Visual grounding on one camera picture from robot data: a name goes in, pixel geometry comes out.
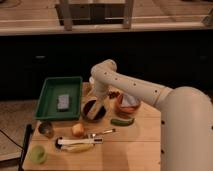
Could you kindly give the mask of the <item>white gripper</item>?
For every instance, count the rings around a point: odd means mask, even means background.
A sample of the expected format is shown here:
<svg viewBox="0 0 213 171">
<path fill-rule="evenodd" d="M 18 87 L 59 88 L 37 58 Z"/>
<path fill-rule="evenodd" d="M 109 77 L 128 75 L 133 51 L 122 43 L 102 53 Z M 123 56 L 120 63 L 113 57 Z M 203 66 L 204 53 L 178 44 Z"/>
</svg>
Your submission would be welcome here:
<svg viewBox="0 0 213 171">
<path fill-rule="evenodd" d="M 109 86 L 107 84 L 97 81 L 95 79 L 91 79 L 90 83 L 92 85 L 93 94 L 98 99 L 105 99 L 107 97 L 109 89 Z"/>
</svg>

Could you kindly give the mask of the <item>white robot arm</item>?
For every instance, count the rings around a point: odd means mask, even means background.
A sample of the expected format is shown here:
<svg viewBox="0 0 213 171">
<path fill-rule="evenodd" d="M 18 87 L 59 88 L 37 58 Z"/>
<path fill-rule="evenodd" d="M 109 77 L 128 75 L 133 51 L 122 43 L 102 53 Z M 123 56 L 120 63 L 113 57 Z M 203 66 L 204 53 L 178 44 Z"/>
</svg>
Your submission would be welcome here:
<svg viewBox="0 0 213 171">
<path fill-rule="evenodd" d="M 125 76 L 108 59 L 91 68 L 94 94 L 116 87 L 161 112 L 161 171 L 213 171 L 213 102 L 197 88 Z"/>
</svg>

